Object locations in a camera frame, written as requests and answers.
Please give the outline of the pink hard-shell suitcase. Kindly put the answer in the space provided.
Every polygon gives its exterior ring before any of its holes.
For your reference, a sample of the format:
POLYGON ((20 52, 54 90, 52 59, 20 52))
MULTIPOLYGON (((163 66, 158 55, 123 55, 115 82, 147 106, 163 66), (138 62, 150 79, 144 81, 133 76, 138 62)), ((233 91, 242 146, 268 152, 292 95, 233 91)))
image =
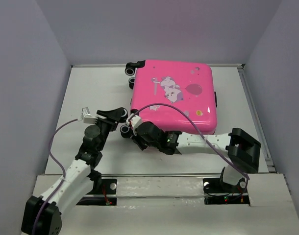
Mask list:
POLYGON ((217 98, 204 63, 143 60, 125 66, 132 89, 130 111, 164 131, 215 133, 217 98))

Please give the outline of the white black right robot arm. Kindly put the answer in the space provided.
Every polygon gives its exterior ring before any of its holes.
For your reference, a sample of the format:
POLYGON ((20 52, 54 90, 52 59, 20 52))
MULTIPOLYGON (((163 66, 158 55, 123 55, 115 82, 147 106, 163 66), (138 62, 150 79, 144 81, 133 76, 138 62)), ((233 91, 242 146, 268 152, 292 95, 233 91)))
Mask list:
POLYGON ((221 157, 227 163, 218 180, 218 186, 224 192, 245 191, 249 174, 258 173, 261 143, 243 129, 233 128, 230 133, 220 135, 200 135, 163 131, 152 122, 129 126, 134 142, 142 150, 154 147, 166 155, 198 153, 221 157))

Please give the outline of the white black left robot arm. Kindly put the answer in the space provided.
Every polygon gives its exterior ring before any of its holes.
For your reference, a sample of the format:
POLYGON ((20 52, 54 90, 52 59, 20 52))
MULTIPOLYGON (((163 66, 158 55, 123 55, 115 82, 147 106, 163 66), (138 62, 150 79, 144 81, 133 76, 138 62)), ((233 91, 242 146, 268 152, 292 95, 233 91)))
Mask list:
POLYGON ((102 150, 110 132, 124 123, 128 112, 120 107, 110 111, 97 111, 91 116, 82 109, 81 121, 87 124, 82 144, 75 159, 62 176, 40 196, 31 196, 26 204, 21 231, 28 235, 57 235, 67 213, 87 193, 101 188, 101 174, 95 170, 102 158, 102 150))

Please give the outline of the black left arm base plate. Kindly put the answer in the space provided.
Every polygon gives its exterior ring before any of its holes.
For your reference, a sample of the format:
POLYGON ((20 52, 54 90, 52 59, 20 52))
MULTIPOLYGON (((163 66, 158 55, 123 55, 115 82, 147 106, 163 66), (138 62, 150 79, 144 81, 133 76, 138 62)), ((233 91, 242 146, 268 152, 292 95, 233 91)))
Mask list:
POLYGON ((94 183, 93 189, 84 195, 78 206, 116 206, 117 179, 102 178, 100 184, 94 183))

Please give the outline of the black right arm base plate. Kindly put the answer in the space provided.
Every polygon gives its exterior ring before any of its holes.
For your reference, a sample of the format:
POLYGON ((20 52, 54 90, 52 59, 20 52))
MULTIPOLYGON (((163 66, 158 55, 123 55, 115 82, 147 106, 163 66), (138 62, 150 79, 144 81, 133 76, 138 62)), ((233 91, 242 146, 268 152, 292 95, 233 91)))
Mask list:
POLYGON ((223 183, 219 178, 203 179, 204 203, 206 205, 250 205, 249 194, 245 189, 246 182, 232 186, 223 183))

